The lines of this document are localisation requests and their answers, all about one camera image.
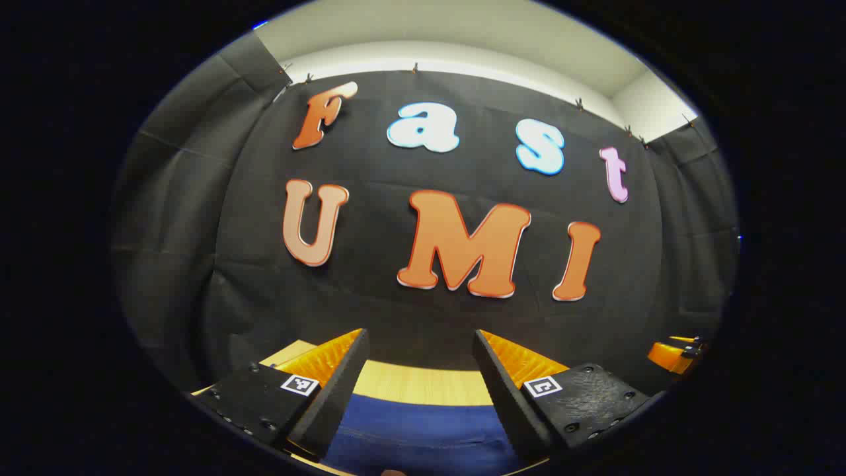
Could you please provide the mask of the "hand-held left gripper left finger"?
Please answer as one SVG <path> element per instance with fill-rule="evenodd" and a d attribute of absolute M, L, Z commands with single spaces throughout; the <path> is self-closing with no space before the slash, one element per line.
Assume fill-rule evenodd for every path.
<path fill-rule="evenodd" d="M 252 440 L 320 461 L 368 356 L 368 331 L 354 329 L 281 364 L 248 362 L 192 400 Z"/>

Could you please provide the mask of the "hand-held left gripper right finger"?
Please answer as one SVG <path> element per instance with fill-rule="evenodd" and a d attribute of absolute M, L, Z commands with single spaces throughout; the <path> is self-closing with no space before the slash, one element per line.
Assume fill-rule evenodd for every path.
<path fill-rule="evenodd" d="M 565 366 L 483 329 L 473 356 L 496 415 L 527 463 L 585 452 L 652 406 L 598 364 Z"/>

